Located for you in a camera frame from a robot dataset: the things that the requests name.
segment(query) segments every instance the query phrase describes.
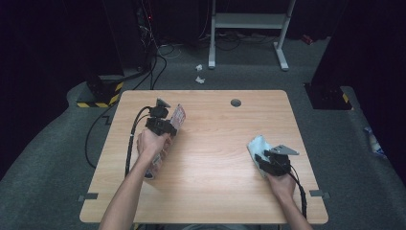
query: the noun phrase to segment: yellow and black striped tape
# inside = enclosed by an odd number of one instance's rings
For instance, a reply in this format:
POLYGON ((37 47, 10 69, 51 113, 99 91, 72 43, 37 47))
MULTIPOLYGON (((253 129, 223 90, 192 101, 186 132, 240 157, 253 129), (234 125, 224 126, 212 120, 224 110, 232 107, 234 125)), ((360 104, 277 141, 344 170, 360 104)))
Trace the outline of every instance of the yellow and black striped tape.
POLYGON ((113 105, 120 95, 120 90, 123 88, 123 82, 117 84, 114 94, 108 102, 77 102, 78 107, 109 107, 113 105))

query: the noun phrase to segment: white metal stand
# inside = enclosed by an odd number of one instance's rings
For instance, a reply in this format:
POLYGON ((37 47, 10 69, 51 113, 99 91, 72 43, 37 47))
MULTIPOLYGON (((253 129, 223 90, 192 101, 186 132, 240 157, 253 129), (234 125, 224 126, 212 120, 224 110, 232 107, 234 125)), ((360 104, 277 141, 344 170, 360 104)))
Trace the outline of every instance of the white metal stand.
POLYGON ((289 69, 282 51, 282 45, 289 26, 296 0, 290 0, 287 13, 216 13, 215 0, 213 0, 212 29, 209 51, 209 68, 215 69, 215 28, 246 28, 246 29, 280 29, 281 35, 274 48, 281 64, 281 69, 289 69))

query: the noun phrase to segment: gray carpet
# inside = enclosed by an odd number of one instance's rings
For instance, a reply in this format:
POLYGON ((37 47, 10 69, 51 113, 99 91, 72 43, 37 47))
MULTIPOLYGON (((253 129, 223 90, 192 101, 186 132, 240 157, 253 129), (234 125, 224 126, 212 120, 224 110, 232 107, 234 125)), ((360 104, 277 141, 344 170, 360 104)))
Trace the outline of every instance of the gray carpet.
MULTIPOLYGON (((314 110, 305 93, 328 40, 306 45, 287 39, 283 50, 290 70, 280 69, 271 43, 241 43, 232 51, 217 49, 215 70, 207 69, 208 48, 161 49, 168 66, 155 89, 281 89, 287 92, 319 187, 329 221, 315 229, 406 229, 406 190, 391 164, 371 154, 363 128, 368 121, 353 90, 343 87, 354 110, 314 110), (197 73, 194 67, 203 65, 197 73), (205 79, 199 84, 196 77, 205 79)), ((235 43, 218 42, 223 49, 235 43)), ((158 59, 154 76, 164 67, 158 59)), ((142 78, 126 81, 130 90, 142 78)), ((0 182, 0 229, 97 229, 79 220, 94 170, 84 157, 86 134, 103 108, 78 108, 84 83, 67 95, 69 108, 46 126, 21 153, 0 182)), ((138 89, 149 89, 149 81, 138 89)), ((107 112, 110 119, 115 108, 107 112)), ((89 157, 97 164, 109 129, 99 120, 89 137, 89 157)), ((170 229, 180 226, 172 225, 170 229)), ((264 225, 262 229, 276 229, 264 225)))

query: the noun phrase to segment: forearm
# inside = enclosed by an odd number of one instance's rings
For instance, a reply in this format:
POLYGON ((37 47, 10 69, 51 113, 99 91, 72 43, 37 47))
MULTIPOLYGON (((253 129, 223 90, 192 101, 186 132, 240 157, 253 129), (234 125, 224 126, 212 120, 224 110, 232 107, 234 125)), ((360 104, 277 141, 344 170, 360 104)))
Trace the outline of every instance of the forearm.
POLYGON ((280 202, 284 216, 286 217, 291 229, 313 229, 308 223, 307 219, 302 215, 298 206, 296 206, 296 203, 292 197, 279 197, 278 201, 280 202))
POLYGON ((137 160, 110 201, 99 229, 130 228, 135 217, 144 175, 148 166, 149 163, 141 159, 141 157, 137 160))

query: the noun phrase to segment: person's left hand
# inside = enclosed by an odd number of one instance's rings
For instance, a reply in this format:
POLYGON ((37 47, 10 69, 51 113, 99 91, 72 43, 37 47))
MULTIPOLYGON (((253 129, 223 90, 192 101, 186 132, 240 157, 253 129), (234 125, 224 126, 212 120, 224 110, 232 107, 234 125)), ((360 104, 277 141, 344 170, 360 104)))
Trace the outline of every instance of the person's left hand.
POLYGON ((158 136, 149 129, 144 129, 137 139, 137 150, 147 162, 151 162, 155 155, 170 146, 171 140, 168 133, 158 136))

